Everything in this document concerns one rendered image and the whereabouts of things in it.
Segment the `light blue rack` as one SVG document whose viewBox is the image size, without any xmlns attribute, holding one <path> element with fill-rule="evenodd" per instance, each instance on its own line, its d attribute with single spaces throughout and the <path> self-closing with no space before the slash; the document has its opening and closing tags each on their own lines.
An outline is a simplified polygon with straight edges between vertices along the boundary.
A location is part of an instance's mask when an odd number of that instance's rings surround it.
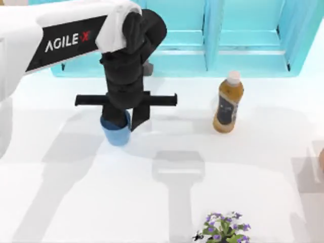
<svg viewBox="0 0 324 243">
<path fill-rule="evenodd" d="M 324 0 L 133 1 L 167 25 L 149 59 L 159 77 L 297 76 L 324 15 Z"/>
</svg>

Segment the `brown bottle with white cap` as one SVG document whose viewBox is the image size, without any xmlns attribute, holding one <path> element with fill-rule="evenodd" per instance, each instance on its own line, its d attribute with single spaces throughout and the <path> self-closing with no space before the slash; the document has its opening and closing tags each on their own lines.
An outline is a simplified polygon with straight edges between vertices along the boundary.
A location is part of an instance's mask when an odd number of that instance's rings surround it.
<svg viewBox="0 0 324 243">
<path fill-rule="evenodd" d="M 218 107 L 213 127 L 220 133 L 230 133 L 235 126 L 238 105 L 244 94 L 244 87 L 238 71 L 230 71 L 219 85 Z"/>
</svg>

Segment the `pale grey rounded box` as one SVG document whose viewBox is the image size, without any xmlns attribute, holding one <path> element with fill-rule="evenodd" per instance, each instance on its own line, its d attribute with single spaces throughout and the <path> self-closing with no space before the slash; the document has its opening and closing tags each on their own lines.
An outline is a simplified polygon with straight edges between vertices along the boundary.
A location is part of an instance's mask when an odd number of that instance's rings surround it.
<svg viewBox="0 0 324 243">
<path fill-rule="evenodd" d="M 143 64 L 143 75 L 151 76 L 153 74 L 154 65 L 146 60 Z"/>
</svg>

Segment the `purple flowering plant pot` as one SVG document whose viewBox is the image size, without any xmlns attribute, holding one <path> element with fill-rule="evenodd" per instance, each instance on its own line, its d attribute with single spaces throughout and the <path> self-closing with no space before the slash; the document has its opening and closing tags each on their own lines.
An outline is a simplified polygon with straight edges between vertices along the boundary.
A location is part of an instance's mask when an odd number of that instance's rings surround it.
<svg viewBox="0 0 324 243">
<path fill-rule="evenodd" d="M 204 227 L 192 237 L 200 243 L 251 243 L 246 232 L 251 229 L 248 223 L 239 223 L 242 214 L 236 211 L 224 215 L 210 213 L 206 216 Z"/>
</svg>

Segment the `blue cup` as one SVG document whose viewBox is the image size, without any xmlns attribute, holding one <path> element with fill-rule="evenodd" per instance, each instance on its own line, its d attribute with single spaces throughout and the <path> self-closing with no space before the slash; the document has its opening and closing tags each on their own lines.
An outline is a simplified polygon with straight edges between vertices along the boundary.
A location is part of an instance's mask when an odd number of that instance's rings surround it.
<svg viewBox="0 0 324 243">
<path fill-rule="evenodd" d="M 131 116 L 129 112 L 125 111 L 127 124 L 121 128 L 112 122 L 105 120 L 103 116 L 100 117 L 100 124 L 108 142 L 113 146 L 124 146 L 128 143 L 131 133 Z"/>
</svg>

